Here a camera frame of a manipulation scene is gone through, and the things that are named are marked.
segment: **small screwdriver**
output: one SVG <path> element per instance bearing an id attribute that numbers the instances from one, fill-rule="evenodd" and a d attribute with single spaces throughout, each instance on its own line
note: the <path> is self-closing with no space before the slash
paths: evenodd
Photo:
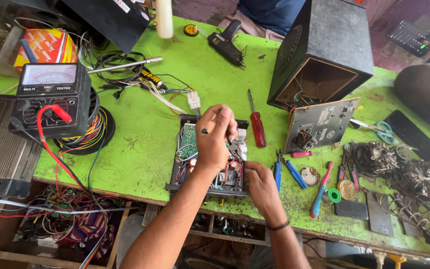
<path id="1" fill-rule="evenodd" d="M 253 133 L 255 135 L 255 141 L 257 147 L 262 148 L 267 146 L 267 138 L 265 137 L 265 130 L 263 130 L 263 124 L 261 123 L 260 113 L 255 111 L 253 99 L 251 97 L 250 89 L 248 89 L 248 95 L 250 97 L 251 109 L 253 113 L 250 115 L 251 124 L 253 125 Z"/>

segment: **analog multimeter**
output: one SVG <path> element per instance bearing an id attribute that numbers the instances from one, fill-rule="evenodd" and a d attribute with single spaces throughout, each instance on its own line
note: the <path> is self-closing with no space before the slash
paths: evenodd
<path id="1" fill-rule="evenodd" d="M 80 63 L 25 64 L 22 68 L 16 104 L 12 115 L 38 137 L 36 115 L 39 109 L 57 104 L 72 118 L 68 123 L 56 114 L 43 114 L 42 128 L 49 138 L 81 136 L 87 132 L 91 78 Z M 11 132 L 19 134 L 14 126 Z"/>

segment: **green workbench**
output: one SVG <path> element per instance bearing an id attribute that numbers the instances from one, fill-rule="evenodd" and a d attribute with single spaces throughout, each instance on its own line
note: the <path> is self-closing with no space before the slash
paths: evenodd
<path id="1" fill-rule="evenodd" d="M 235 45 L 239 48 L 248 45 L 247 54 L 243 59 L 247 67 L 243 70 L 228 63 L 216 53 L 201 34 L 196 37 L 183 34 L 183 26 L 189 23 L 200 25 L 208 33 L 215 31 L 214 26 L 174 17 L 174 34 L 179 42 L 160 39 L 155 30 L 147 29 L 134 47 L 134 51 L 141 52 L 147 57 L 162 56 L 162 62 L 147 64 L 146 67 L 156 74 L 172 74 L 193 87 L 200 96 L 202 113 L 209 106 L 225 103 L 233 110 L 236 119 L 249 120 L 252 111 L 247 89 L 250 89 L 255 108 L 263 120 L 268 145 L 262 149 L 257 148 L 250 127 L 247 135 L 248 160 L 256 160 L 271 167 L 276 160 L 275 151 L 284 148 L 288 133 L 288 113 L 266 104 L 280 43 L 240 34 L 235 40 Z M 361 97 L 360 105 L 364 108 L 356 110 L 354 116 L 363 122 L 373 124 L 399 109 L 430 137 L 430 127 L 392 94 L 390 89 L 396 75 L 395 72 L 375 68 L 375 76 L 346 97 L 347 99 Z M 95 88 L 105 84 L 95 74 L 91 75 L 91 78 Z M 184 87 L 171 77 L 164 76 L 162 79 L 169 88 Z M 0 77 L 0 90 L 17 82 L 18 80 L 14 78 Z M 94 189 L 116 193 L 119 196 L 165 204 L 169 200 L 169 192 L 164 187 L 170 182 L 176 134 L 180 127 L 178 117 L 149 91 L 140 87 L 127 88 L 118 100 L 112 97 L 114 91 L 100 93 L 101 105 L 107 108 L 116 120 L 116 132 L 95 162 L 91 185 Z M 168 99 L 170 95 L 165 94 L 164 97 Z M 192 113 L 184 94 L 177 95 L 172 103 Z M 376 139 L 373 131 L 348 128 L 341 142 L 343 144 L 351 141 L 368 142 Z M 313 151 L 315 154 L 311 159 L 307 157 L 291 159 L 289 156 L 286 158 L 291 159 L 298 170 L 309 165 L 317 168 L 321 175 L 326 172 L 326 163 L 332 160 L 335 167 L 331 172 L 331 178 L 335 179 L 336 167 L 341 162 L 342 147 L 324 146 Z M 94 154 L 87 156 L 65 154 L 63 159 L 82 182 L 87 184 L 87 174 L 94 156 Z M 55 168 L 56 162 L 43 151 L 34 177 L 42 181 L 54 180 Z M 319 217 L 312 219 L 309 211 L 318 186 L 302 190 L 286 168 L 282 167 L 281 173 L 280 197 L 291 225 L 297 230 L 358 246 L 430 256 L 430 246 L 424 239 L 403 235 L 397 220 L 392 221 L 395 237 L 391 237 L 371 232 L 367 221 L 335 215 L 332 205 L 322 203 Z M 58 180 L 74 183 L 64 172 L 59 173 Z M 368 182 L 361 178 L 360 184 L 376 192 L 393 192 L 385 186 L 382 179 Z M 335 187 L 335 180 L 329 180 L 327 187 Z M 356 199 L 364 202 L 364 193 L 358 193 Z M 254 221 L 262 220 L 250 198 L 227 199 L 224 205 L 220 206 L 218 199 L 213 197 L 201 209 L 226 215 L 235 214 L 239 218 Z"/>

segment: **blue-handled wire cutter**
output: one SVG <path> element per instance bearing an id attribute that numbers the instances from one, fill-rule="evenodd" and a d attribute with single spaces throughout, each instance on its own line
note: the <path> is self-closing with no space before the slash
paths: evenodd
<path id="1" fill-rule="evenodd" d="M 350 119 L 350 121 L 357 125 L 373 130 L 374 132 L 376 132 L 376 136 L 379 138 L 379 140 L 383 141 L 384 143 L 386 144 L 394 143 L 394 136 L 392 136 L 391 134 L 393 132 L 393 129 L 386 122 L 377 122 L 374 125 L 369 125 L 355 119 Z"/>
<path id="2" fill-rule="evenodd" d="M 303 190 L 306 189 L 308 186 L 304 182 L 302 175 L 300 175 L 300 173 L 295 169 L 295 167 L 293 167 L 290 161 L 285 160 L 283 156 L 283 151 L 281 151 L 281 149 L 277 150 L 276 154 L 278 159 L 275 162 L 274 177 L 275 177 L 275 182 L 277 184 L 278 193 L 281 185 L 281 163 L 283 163 L 286 166 L 286 168 L 288 168 L 288 170 L 290 171 L 290 175 L 296 180 L 296 182 L 300 185 L 300 187 L 302 187 Z"/>

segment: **hand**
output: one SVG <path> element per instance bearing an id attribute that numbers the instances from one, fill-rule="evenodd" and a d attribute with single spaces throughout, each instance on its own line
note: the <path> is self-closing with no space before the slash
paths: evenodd
<path id="1" fill-rule="evenodd" d="M 278 227 L 286 223 L 288 219 L 279 198 L 272 170 L 258 162 L 245 162 L 245 175 L 250 197 L 268 226 Z"/>
<path id="2" fill-rule="evenodd" d="M 226 166 L 228 148 L 226 147 L 226 131 L 230 132 L 229 139 L 238 136 L 235 116 L 232 110 L 224 104 L 211 106 L 197 122 L 198 158 L 196 170 L 203 169 L 213 177 Z"/>

